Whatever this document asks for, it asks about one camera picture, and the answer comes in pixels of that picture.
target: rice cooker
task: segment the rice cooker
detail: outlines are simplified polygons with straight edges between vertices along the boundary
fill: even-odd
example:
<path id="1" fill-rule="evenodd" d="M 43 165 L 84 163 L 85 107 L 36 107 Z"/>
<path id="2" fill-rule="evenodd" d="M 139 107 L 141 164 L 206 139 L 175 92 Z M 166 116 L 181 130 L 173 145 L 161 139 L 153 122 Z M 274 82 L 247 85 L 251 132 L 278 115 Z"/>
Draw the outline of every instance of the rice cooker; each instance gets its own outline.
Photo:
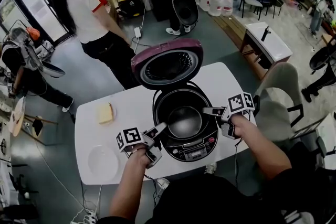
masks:
<path id="1" fill-rule="evenodd" d="M 193 162 L 209 155 L 218 140 L 215 117 L 202 113 L 211 108 L 202 89 L 190 80 L 203 61 L 203 49 L 196 39 L 179 39 L 152 46 L 131 60 L 136 79 L 155 90 L 154 125 L 168 125 L 158 137 L 164 149 L 181 162 Z"/>

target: rice cooker lid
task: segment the rice cooker lid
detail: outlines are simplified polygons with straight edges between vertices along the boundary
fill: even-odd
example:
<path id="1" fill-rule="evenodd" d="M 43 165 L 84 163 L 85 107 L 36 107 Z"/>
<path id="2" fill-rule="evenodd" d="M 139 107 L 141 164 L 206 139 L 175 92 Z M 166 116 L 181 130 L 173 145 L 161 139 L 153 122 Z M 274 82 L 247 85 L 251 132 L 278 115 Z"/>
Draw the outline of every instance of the rice cooker lid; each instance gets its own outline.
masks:
<path id="1" fill-rule="evenodd" d="M 136 79 L 146 88 L 163 90 L 187 83 L 198 73 L 203 49 L 197 39 L 179 39 L 152 46 L 131 60 Z"/>

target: faucet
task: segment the faucet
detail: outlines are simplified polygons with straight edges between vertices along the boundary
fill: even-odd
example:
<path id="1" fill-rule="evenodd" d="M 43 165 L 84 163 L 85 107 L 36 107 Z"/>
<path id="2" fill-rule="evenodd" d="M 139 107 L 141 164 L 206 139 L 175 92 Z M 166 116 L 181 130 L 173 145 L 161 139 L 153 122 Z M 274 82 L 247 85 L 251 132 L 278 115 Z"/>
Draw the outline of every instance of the faucet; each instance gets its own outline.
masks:
<path id="1" fill-rule="evenodd" d="M 262 36 L 262 39 L 261 39 L 262 42 L 265 41 L 267 34 L 271 34 L 271 32 L 268 31 L 268 29 L 269 29 L 269 26 L 267 26 L 267 28 L 265 29 L 264 35 Z"/>

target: control panel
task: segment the control panel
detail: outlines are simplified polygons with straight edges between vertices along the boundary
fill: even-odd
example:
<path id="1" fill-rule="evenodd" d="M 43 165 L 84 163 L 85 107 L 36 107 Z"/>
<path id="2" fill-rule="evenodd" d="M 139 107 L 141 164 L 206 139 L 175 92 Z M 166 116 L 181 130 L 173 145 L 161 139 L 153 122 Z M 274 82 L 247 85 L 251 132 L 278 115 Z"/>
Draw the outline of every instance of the control panel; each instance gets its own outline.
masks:
<path id="1" fill-rule="evenodd" d="M 178 145 L 178 146 L 167 146 L 165 149 L 167 152 L 182 162 L 194 162 L 202 159 L 209 155 L 211 151 L 215 148 L 217 144 L 218 133 L 204 137 L 200 140 L 200 143 L 194 146 L 190 146 L 191 143 Z"/>

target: display screen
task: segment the display screen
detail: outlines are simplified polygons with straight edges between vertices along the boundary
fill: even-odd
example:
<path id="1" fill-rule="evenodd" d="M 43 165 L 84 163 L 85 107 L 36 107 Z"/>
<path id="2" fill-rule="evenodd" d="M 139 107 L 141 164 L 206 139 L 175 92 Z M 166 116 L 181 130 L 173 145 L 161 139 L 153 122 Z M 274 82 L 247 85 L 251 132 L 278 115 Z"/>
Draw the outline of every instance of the display screen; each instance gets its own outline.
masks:
<path id="1" fill-rule="evenodd" d="M 197 152 L 193 152 L 191 154 L 191 156 L 194 157 L 194 156 L 197 156 L 197 155 L 200 155 L 200 154 L 201 154 L 201 151 L 197 151 Z"/>

